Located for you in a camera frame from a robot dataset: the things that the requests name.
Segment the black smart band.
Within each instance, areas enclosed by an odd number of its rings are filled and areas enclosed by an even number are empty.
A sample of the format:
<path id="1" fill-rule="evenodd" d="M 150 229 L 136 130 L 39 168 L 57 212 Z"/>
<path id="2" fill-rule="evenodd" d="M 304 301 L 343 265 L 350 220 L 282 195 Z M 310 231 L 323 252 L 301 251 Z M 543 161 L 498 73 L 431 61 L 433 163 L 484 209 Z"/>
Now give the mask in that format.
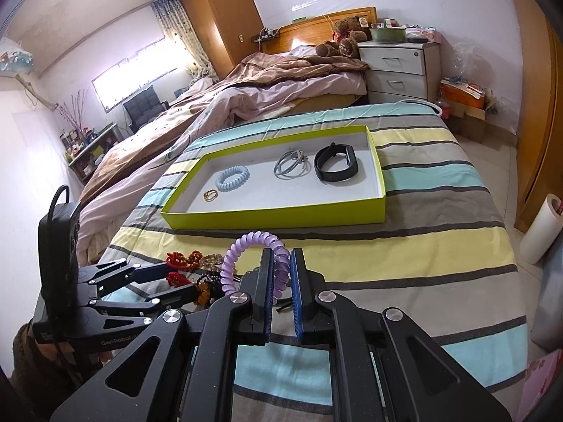
<path id="1" fill-rule="evenodd" d="M 319 181 L 339 183 L 356 176 L 359 165 L 352 146 L 332 142 L 315 154 L 314 169 Z"/>

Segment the lime green tray box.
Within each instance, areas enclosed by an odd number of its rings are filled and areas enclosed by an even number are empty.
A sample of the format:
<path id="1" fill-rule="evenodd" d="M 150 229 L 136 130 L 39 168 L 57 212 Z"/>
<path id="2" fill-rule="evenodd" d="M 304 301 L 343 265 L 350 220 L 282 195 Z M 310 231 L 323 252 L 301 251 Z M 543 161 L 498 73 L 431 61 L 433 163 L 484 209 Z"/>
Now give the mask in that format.
<path id="1" fill-rule="evenodd" d="M 319 181 L 315 154 L 332 142 L 353 147 L 356 176 Z M 219 196 L 206 202 L 214 188 Z M 386 187 L 365 126 L 310 130 L 207 153 L 181 179 L 161 209 L 174 230 L 299 229 L 382 223 Z"/>

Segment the striped table cloth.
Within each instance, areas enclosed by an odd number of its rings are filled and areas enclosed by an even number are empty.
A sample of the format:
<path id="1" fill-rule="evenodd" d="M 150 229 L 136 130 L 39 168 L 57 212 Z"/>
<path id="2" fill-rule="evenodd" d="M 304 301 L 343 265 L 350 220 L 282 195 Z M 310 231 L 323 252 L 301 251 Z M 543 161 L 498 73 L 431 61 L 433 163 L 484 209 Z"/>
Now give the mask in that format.
<path id="1" fill-rule="evenodd" d="M 204 153 L 275 136 L 348 125 L 370 130 L 382 163 L 386 220 L 283 231 L 331 290 L 379 312 L 402 309 L 516 414 L 528 355 L 520 280 L 503 218 L 443 120 L 419 103 L 318 111 L 242 124 L 176 155 L 103 255 L 157 263 L 168 252 L 221 254 L 235 234 L 171 229 L 161 208 Z"/>

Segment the white paper roll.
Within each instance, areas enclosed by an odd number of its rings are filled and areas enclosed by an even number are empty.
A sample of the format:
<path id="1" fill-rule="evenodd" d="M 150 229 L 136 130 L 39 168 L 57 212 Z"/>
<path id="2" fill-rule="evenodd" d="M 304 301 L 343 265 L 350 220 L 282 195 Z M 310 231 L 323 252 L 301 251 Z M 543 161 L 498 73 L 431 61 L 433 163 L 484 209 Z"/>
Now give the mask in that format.
<path id="1" fill-rule="evenodd" d="M 536 264 L 562 231 L 562 200 L 549 193 L 520 243 L 523 259 Z"/>

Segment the floral window curtain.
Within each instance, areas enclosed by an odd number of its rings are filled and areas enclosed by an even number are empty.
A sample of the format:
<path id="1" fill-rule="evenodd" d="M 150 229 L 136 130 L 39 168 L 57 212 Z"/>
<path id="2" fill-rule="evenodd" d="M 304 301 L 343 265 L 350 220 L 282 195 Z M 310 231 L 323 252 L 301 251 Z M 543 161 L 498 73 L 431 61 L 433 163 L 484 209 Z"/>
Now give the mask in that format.
<path id="1" fill-rule="evenodd" d="M 181 67 L 188 71 L 194 80 L 210 77 L 217 81 L 217 73 L 181 2 L 154 0 L 150 6 L 162 32 L 173 44 Z"/>

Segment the tall corner wardrobe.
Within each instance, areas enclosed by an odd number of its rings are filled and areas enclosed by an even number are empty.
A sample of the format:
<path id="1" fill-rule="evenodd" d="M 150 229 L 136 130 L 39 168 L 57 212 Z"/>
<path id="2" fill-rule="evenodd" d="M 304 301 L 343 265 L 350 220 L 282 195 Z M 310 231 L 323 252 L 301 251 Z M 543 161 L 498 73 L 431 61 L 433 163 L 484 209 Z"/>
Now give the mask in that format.
<path id="1" fill-rule="evenodd" d="M 181 0 L 219 78 L 258 50 L 263 28 L 254 0 Z"/>

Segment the cluttered side desk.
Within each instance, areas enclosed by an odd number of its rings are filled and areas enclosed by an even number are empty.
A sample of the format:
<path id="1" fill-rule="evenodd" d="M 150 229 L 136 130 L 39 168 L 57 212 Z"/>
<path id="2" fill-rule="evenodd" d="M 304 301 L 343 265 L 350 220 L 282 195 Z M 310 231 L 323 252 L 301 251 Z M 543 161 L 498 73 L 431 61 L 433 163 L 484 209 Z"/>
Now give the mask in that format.
<path id="1" fill-rule="evenodd" d="M 80 144 L 73 144 L 64 151 L 68 168 L 76 175 L 82 185 L 85 185 L 101 164 L 104 156 L 117 143 L 123 140 L 123 135 L 117 124 L 111 123 L 99 133 L 91 133 L 87 140 Z"/>

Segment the wooden headboard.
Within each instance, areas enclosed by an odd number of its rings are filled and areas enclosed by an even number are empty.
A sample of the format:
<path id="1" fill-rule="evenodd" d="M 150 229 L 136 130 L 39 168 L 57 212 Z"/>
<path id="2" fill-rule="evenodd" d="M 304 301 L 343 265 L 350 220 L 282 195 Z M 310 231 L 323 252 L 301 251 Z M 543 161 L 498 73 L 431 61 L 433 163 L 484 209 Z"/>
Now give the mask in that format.
<path id="1" fill-rule="evenodd" d="M 334 24 L 345 17 L 363 16 L 372 24 L 377 20 L 375 7 L 346 9 L 340 12 L 330 12 L 323 15 L 303 19 L 277 30 L 273 38 L 260 42 L 260 51 L 273 55 L 301 45 L 317 45 L 332 38 Z"/>

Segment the brown teddy bear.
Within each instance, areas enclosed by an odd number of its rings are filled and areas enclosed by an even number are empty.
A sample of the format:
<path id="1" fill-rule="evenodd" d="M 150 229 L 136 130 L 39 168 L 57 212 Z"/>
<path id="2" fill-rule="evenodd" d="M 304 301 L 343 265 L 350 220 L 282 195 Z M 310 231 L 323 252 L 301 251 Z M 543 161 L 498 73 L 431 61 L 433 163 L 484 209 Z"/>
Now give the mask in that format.
<path id="1" fill-rule="evenodd" d="M 334 24 L 333 37 L 316 45 L 316 55 L 320 57 L 344 56 L 360 58 L 359 44 L 368 40 L 360 16 L 345 17 Z"/>

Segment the black office chair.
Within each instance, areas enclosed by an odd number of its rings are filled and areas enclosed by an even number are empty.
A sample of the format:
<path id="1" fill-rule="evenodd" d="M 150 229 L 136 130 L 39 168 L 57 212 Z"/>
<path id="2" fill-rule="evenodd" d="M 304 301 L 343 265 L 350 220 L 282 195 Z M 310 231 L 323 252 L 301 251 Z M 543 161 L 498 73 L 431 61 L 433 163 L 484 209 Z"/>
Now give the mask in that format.
<path id="1" fill-rule="evenodd" d="M 129 128 L 132 133 L 137 133 L 142 127 L 169 109 L 168 102 L 160 100 L 153 85 L 141 90 L 124 102 L 123 106 L 130 118 Z"/>

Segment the orange books box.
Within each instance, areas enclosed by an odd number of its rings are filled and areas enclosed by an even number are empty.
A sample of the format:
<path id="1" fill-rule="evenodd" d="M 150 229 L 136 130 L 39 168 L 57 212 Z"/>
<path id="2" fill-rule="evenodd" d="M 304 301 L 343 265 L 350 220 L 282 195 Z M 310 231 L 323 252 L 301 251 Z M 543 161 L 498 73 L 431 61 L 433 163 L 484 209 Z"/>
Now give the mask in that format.
<path id="1" fill-rule="evenodd" d="M 439 90 L 449 102 L 459 103 L 468 107 L 485 108 L 486 91 L 479 85 L 464 80 L 450 80 L 445 77 L 440 81 Z"/>

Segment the bed with pink quilt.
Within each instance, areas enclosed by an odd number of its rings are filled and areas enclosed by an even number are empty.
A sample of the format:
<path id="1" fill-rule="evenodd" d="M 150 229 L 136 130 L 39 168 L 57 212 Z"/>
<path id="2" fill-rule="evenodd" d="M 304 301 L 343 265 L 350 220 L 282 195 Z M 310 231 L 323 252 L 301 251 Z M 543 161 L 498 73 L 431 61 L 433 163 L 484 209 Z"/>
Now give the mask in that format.
<path id="1" fill-rule="evenodd" d="M 198 138 L 240 123 L 277 118 L 300 101 L 366 93 L 367 64 L 321 57 L 311 46 L 268 55 L 252 53 L 224 80 L 204 77 L 154 121 L 104 156 L 79 202 L 76 254 L 97 261 L 140 199 Z"/>

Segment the white drawer nightstand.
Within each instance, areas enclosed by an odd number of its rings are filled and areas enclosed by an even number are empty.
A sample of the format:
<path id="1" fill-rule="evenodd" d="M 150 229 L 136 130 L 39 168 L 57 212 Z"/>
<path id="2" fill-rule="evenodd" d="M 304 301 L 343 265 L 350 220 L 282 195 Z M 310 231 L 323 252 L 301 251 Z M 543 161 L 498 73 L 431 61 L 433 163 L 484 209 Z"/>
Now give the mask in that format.
<path id="1" fill-rule="evenodd" d="M 439 44 L 366 41 L 359 44 L 359 54 L 368 64 L 366 89 L 370 103 L 408 98 L 437 100 L 442 78 Z"/>

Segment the green basin on nightstand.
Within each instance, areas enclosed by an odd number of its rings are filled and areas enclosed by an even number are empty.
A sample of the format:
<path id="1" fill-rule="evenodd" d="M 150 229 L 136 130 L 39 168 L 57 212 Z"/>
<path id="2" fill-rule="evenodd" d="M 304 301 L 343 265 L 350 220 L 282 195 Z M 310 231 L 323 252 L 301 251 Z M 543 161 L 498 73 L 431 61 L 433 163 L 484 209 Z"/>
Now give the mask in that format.
<path id="1" fill-rule="evenodd" d="M 406 29 L 404 27 L 375 27 L 369 30 L 375 43 L 401 44 L 406 41 Z"/>

